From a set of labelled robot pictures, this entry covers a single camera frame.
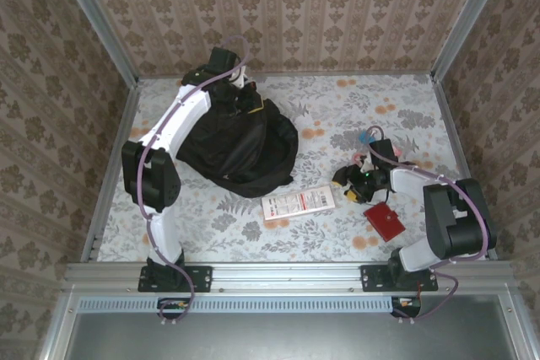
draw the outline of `purple cable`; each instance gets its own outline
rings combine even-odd
[[[240,63],[238,65],[236,65],[235,67],[233,67],[229,71],[227,71],[225,73],[221,73],[218,76],[214,76],[213,78],[210,78],[209,80],[198,84],[188,94],[186,94],[184,97],[182,97],[181,100],[178,103],[176,103],[176,105],[170,110],[169,114],[167,114],[167,116],[163,119],[163,121],[161,122],[161,125],[158,127],[155,134],[152,136],[152,138],[150,138],[150,142],[144,148],[143,153],[141,155],[141,159],[140,159],[140,161],[138,163],[138,167],[137,167],[137,202],[138,202],[138,207],[141,210],[141,214],[143,215],[144,219],[146,219],[146,232],[147,232],[147,234],[149,236],[148,240],[150,241],[150,244],[152,245],[152,248],[155,250],[156,255],[165,264],[167,264],[168,266],[170,266],[173,269],[177,270],[187,280],[187,283],[189,284],[189,289],[190,289],[190,294],[191,294],[189,303],[187,304],[187,306],[184,308],[184,311],[181,313],[181,315],[176,320],[181,320],[182,318],[184,318],[187,315],[187,313],[189,311],[189,308],[190,308],[190,306],[191,306],[191,304],[193,302],[193,299],[195,298],[195,286],[193,285],[193,280],[189,277],[189,275],[186,273],[186,271],[184,269],[182,269],[181,267],[177,266],[175,263],[169,261],[161,253],[161,251],[159,250],[158,246],[155,243],[155,239],[154,239],[154,236],[152,234],[152,214],[148,214],[146,212],[146,210],[144,209],[144,203],[143,203],[143,168],[144,168],[144,162],[146,162],[146,157],[148,156],[149,151],[152,148],[152,145],[154,145],[154,142],[158,139],[158,136],[161,135],[161,132],[164,130],[165,126],[170,121],[172,116],[178,111],[178,109],[180,109],[180,107],[186,102],[187,99],[189,99],[198,90],[203,89],[205,86],[208,86],[209,84],[211,84],[213,82],[216,82],[216,81],[218,81],[220,79],[223,79],[223,78],[226,78],[226,77],[230,76],[231,74],[233,74],[234,72],[241,69],[242,67],[244,67],[247,64],[247,61],[248,61],[248,59],[250,57],[249,42],[243,36],[241,36],[241,35],[232,35],[232,36],[230,36],[227,40],[225,40],[224,46],[226,44],[228,44],[231,40],[236,40],[236,39],[244,41],[244,52],[246,54],[244,56],[244,58],[240,61]],[[159,309],[159,316],[162,319],[165,318],[163,316],[163,309],[165,308],[165,305],[167,305],[169,303],[170,303],[170,301],[166,301],[165,303],[163,303],[161,305],[161,308]]]
[[[382,128],[380,126],[370,126],[366,131],[367,137],[372,135],[372,131],[374,129],[378,130],[381,133],[381,137],[384,139],[385,133],[384,133],[384,131],[382,131]],[[441,276],[441,277],[449,278],[449,279],[453,280],[454,281],[454,287],[448,293],[448,295],[439,303],[439,305],[437,305],[435,308],[428,311],[426,314],[423,314],[423,315],[420,315],[420,316],[417,316],[416,318],[414,318],[415,320],[421,320],[421,319],[427,318],[428,316],[432,315],[440,307],[442,307],[454,295],[454,293],[456,292],[456,290],[457,290],[457,288],[459,286],[459,281],[457,281],[457,279],[455,277],[450,276],[450,275],[445,274],[445,273],[440,273],[438,271],[435,271],[435,269],[439,268],[439,267],[442,267],[444,265],[447,265],[450,261],[475,261],[476,259],[478,259],[480,257],[483,257],[486,254],[486,252],[488,251],[488,230],[486,228],[486,223],[484,222],[484,220],[482,218],[482,214],[480,213],[480,211],[478,210],[478,208],[476,207],[474,202],[469,198],[469,196],[465,193],[465,191],[463,191],[456,184],[454,184],[454,182],[452,180],[446,178],[443,175],[435,175],[435,174],[433,174],[431,172],[428,172],[427,170],[420,169],[417,166],[410,166],[410,165],[407,165],[407,164],[402,164],[402,163],[390,160],[388,158],[385,158],[384,156],[377,153],[369,144],[367,144],[367,145],[368,145],[368,149],[370,150],[370,152],[373,153],[377,158],[379,158],[380,160],[382,160],[384,162],[387,162],[389,164],[398,166],[400,168],[404,168],[404,169],[419,172],[420,174],[425,175],[427,177],[430,177],[431,179],[435,179],[435,180],[437,180],[439,182],[446,183],[447,185],[449,185],[452,189],[454,189],[457,192],[457,194],[460,195],[460,197],[471,208],[472,212],[474,213],[474,216],[476,217],[476,219],[478,221],[478,225],[480,226],[480,230],[482,231],[482,249],[476,255],[473,255],[473,256],[470,256],[470,257],[453,257],[451,259],[446,259],[444,261],[441,261],[440,263],[437,263],[435,265],[432,265],[432,267],[430,267],[430,270],[436,276]],[[394,309],[394,310],[398,314],[400,314],[401,316],[405,316],[406,318],[409,318],[409,316],[404,314],[399,309]]]

